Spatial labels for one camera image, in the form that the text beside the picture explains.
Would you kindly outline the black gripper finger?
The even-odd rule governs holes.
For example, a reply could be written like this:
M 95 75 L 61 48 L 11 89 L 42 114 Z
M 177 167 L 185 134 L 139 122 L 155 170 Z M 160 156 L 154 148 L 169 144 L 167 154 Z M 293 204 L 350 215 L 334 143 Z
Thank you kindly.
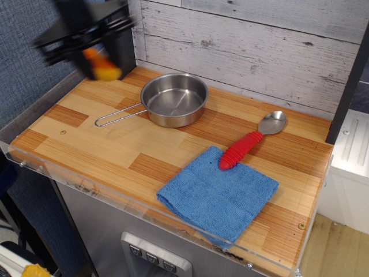
M 95 80 L 91 65 L 82 51 L 73 51 L 71 54 L 72 61 L 78 69 L 90 80 Z
M 106 52 L 108 53 L 108 56 L 110 58 L 110 60 L 113 61 L 114 64 L 116 64 L 118 67 L 121 65 L 120 63 L 120 54 L 119 54 L 119 37 L 120 37 L 120 33 L 113 33 L 110 34 L 108 36 L 106 36 L 105 38 L 103 38 L 103 45 L 104 48 L 106 50 Z

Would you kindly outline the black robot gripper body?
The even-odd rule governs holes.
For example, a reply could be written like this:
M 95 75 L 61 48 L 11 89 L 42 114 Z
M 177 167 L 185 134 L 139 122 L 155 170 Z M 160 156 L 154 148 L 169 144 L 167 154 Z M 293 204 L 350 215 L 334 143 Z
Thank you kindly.
M 59 14 L 56 22 L 33 41 L 33 46 L 53 65 L 72 60 L 73 51 L 82 51 L 103 38 L 134 26 L 128 1 L 52 1 Z

